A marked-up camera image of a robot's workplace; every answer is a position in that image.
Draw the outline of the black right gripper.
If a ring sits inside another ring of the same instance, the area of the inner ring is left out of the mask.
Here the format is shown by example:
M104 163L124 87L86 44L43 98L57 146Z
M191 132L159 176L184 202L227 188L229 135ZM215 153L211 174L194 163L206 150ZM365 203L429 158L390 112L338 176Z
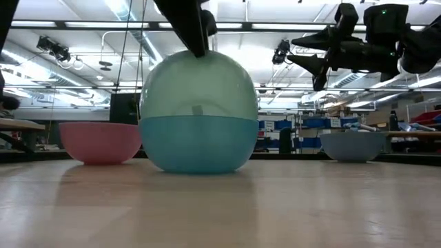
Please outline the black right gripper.
M396 43L400 39L400 5L383 4L367 8L363 15L364 39L353 37L358 22L354 5L341 3L334 17L336 25L291 43L304 48L328 50L327 60L313 56L288 55L287 59L312 74L313 90L319 92L327 82L328 65L354 73L381 73L380 80L392 79L398 70Z

